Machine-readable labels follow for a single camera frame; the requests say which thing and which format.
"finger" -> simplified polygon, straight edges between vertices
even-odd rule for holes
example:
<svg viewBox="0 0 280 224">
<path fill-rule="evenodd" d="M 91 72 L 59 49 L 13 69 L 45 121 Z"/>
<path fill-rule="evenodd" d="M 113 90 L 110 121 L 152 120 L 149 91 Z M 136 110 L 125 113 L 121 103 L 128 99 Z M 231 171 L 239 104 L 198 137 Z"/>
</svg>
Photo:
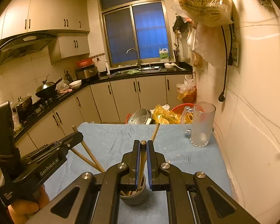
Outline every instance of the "finger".
<svg viewBox="0 0 280 224">
<path fill-rule="evenodd" d="M 42 185 L 39 188 L 39 193 L 40 193 L 40 197 L 38 200 L 38 205 L 39 205 L 39 208 L 42 209 L 50 202 L 50 199 L 48 197 L 48 194 L 46 193 L 44 185 Z"/>
<path fill-rule="evenodd" d="M 28 218 L 25 215 L 17 214 L 11 206 L 8 206 L 8 211 L 15 224 L 24 224 L 28 221 Z"/>
<path fill-rule="evenodd" d="M 18 215 L 32 214 L 39 210 L 37 203 L 28 200 L 15 200 L 10 206 Z"/>
</svg>

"glass mug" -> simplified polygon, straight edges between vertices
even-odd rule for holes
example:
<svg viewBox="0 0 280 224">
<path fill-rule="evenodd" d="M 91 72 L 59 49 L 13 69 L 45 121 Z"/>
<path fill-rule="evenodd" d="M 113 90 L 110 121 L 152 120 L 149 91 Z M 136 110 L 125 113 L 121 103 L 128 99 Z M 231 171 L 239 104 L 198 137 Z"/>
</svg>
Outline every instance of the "glass mug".
<svg viewBox="0 0 280 224">
<path fill-rule="evenodd" d="M 193 114 L 192 129 L 188 129 L 184 123 L 186 113 Z M 186 106 L 182 112 L 180 122 L 184 125 L 186 134 L 190 136 L 191 143 L 196 147 L 204 147 L 211 136 L 216 107 L 207 102 L 199 102 L 194 107 Z"/>
</svg>

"kitchen sink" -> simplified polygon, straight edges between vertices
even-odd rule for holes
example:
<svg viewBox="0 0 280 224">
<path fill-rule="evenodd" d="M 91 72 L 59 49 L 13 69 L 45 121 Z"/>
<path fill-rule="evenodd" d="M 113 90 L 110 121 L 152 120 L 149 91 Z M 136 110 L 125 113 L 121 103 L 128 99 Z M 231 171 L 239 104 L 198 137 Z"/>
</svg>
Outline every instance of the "kitchen sink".
<svg viewBox="0 0 280 224">
<path fill-rule="evenodd" d="M 144 68 L 141 68 L 141 69 L 137 68 L 137 69 L 124 70 L 124 71 L 117 71 L 117 72 L 111 74 L 109 77 L 127 75 L 128 72 L 131 71 L 131 70 L 139 71 L 138 73 L 135 73 L 135 74 L 142 74 L 142 73 L 147 73 L 147 72 L 158 72 L 158 71 L 161 71 L 162 67 L 161 66 L 152 66 L 152 67 L 144 67 Z"/>
</svg>

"white bowl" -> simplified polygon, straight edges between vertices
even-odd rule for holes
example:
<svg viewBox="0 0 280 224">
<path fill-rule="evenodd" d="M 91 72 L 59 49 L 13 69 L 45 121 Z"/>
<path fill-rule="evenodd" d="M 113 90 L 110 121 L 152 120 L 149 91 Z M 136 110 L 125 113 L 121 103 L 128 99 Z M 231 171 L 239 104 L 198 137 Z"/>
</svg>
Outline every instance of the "white bowl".
<svg viewBox="0 0 280 224">
<path fill-rule="evenodd" d="M 73 81 L 73 82 L 70 83 L 69 85 L 70 85 L 70 87 L 71 87 L 72 89 L 75 89 L 75 88 L 80 87 L 81 84 L 82 84 L 82 80 L 77 80 L 77 81 Z"/>
<path fill-rule="evenodd" d="M 164 66 L 165 66 L 165 68 L 167 68 L 167 69 L 173 68 L 173 65 L 171 65 L 171 64 L 169 64 L 169 63 L 165 63 Z"/>
</svg>

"blue tablecloth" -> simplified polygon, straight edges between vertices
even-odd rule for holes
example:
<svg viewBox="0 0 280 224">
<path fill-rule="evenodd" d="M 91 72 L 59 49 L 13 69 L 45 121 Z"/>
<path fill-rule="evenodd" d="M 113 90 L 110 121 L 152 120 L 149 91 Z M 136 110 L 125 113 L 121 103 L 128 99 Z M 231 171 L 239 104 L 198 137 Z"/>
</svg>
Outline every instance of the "blue tablecloth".
<svg viewBox="0 0 280 224">
<path fill-rule="evenodd" d="M 155 125 L 103 125 L 83 123 L 78 130 L 83 133 L 84 141 L 106 170 L 121 162 L 122 156 L 133 149 L 134 140 L 150 140 Z M 194 174 L 205 172 L 227 194 L 231 196 L 231 186 L 219 147 L 211 134 L 209 144 L 199 148 L 191 145 L 185 137 L 182 125 L 161 125 L 154 141 L 156 152 L 164 154 L 166 161 L 181 171 Z M 88 156 L 81 144 L 75 147 Z M 72 181 L 84 172 L 99 173 L 69 151 L 67 162 L 63 164 L 46 182 L 46 191 L 53 199 Z M 149 191 L 148 201 L 138 207 L 127 206 L 120 200 L 118 223 L 168 223 L 166 192 Z"/>
</svg>

